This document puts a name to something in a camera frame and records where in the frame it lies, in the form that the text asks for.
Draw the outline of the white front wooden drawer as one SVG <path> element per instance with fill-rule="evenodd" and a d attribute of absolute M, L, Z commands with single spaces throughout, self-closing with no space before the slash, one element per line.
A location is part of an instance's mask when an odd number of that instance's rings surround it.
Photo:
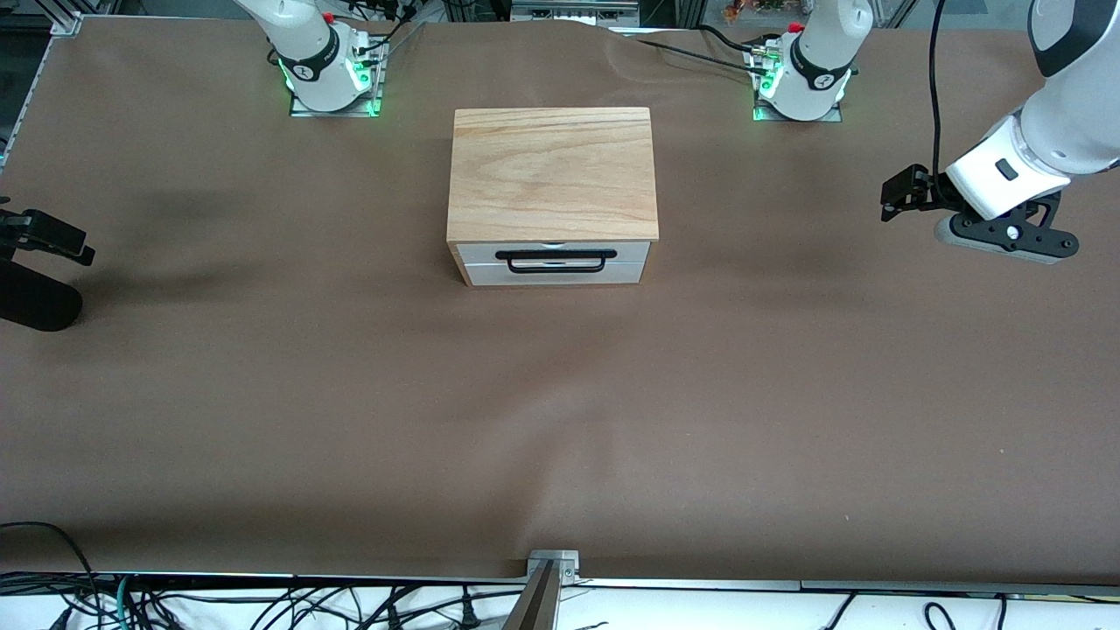
<path fill-rule="evenodd" d="M 612 250 L 616 256 L 608 263 L 644 263 L 648 241 L 568 241 L 568 242 L 483 242 L 456 245 L 461 262 L 467 265 L 500 263 L 500 251 L 592 251 Z"/>
<path fill-rule="evenodd" d="M 480 263 L 465 266 L 472 286 L 576 286 L 576 284 L 638 284 L 644 271 L 643 263 L 612 262 L 599 274 L 584 275 L 516 275 L 508 272 L 507 265 Z"/>

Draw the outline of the light wooden drawer cabinet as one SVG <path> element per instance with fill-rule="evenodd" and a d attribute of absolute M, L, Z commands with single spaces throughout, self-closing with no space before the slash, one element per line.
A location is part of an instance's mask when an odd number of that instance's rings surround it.
<path fill-rule="evenodd" d="M 652 120 L 645 106 L 463 108 L 452 115 L 445 240 L 660 239 Z"/>

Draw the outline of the black rounded object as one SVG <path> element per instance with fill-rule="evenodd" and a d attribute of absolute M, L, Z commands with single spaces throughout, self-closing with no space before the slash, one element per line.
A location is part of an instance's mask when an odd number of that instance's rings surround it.
<path fill-rule="evenodd" d="M 18 326 L 58 332 L 80 318 L 83 299 L 68 284 L 0 259 L 0 319 Z"/>

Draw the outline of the orange patterned item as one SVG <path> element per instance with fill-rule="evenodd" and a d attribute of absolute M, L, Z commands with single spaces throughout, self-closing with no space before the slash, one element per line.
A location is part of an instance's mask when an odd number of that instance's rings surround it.
<path fill-rule="evenodd" d="M 801 0 L 719 0 L 717 15 L 728 25 L 773 24 L 801 11 Z"/>

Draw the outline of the grey equipment box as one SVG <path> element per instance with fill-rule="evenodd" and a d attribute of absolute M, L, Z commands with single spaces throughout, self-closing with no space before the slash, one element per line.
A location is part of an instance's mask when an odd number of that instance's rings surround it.
<path fill-rule="evenodd" d="M 508 20 L 569 20 L 603 27 L 637 28 L 640 0 L 511 0 Z"/>

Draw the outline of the brown table cover sheet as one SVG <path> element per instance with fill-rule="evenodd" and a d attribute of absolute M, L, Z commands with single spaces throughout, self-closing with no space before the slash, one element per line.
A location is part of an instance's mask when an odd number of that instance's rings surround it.
<path fill-rule="evenodd" d="M 0 322 L 0 522 L 97 571 L 1120 584 L 1120 169 L 1053 266 L 883 223 L 928 160 L 927 36 L 843 122 L 584 24 L 433 24 L 380 118 L 296 119 L 251 21 L 52 45 L 0 175 L 87 231 L 80 323 Z M 472 290 L 452 112 L 647 106 L 648 280 Z"/>

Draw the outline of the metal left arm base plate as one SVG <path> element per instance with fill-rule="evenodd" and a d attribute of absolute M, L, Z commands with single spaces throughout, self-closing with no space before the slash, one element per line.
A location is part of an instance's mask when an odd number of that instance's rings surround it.
<path fill-rule="evenodd" d="M 752 119 L 755 121 L 788 121 L 788 123 L 809 123 L 809 121 L 815 121 L 816 123 L 840 123 L 843 120 L 843 111 L 839 104 L 833 104 L 820 118 L 812 119 L 796 119 L 788 118 L 788 115 L 783 115 L 783 113 L 777 110 L 775 105 L 767 101 L 757 101 L 753 104 Z"/>

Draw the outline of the aluminium frame profile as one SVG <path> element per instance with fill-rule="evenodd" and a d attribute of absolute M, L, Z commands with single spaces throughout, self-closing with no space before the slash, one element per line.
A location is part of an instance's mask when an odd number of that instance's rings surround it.
<path fill-rule="evenodd" d="M 0 0 L 0 172 L 11 156 L 52 41 L 80 28 L 63 0 Z"/>

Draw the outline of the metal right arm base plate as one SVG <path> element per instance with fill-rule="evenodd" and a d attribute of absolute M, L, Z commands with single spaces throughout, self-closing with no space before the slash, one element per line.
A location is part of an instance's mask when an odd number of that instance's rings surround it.
<path fill-rule="evenodd" d="M 363 53 L 351 64 L 351 75 L 360 83 L 360 95 L 347 106 L 332 112 L 316 111 L 290 93 L 291 118 L 377 118 L 382 112 L 385 81 L 388 80 L 389 48 L 380 46 Z"/>

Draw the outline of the aluminium table edge rail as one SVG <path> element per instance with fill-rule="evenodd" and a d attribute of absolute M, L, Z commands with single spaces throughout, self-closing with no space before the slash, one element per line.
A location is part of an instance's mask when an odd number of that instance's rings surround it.
<path fill-rule="evenodd" d="M 141 585 L 156 587 L 272 589 L 312 586 L 424 586 L 445 585 L 522 585 L 525 577 L 296 577 L 296 575 L 251 574 L 136 574 Z M 1044 595 L 1044 597 L 1116 597 L 1120 585 L 1020 584 L 932 581 L 732 581 L 638 577 L 564 577 L 564 586 L 588 589 L 651 589 L 728 592 L 917 592 L 917 593 L 1004 593 Z"/>

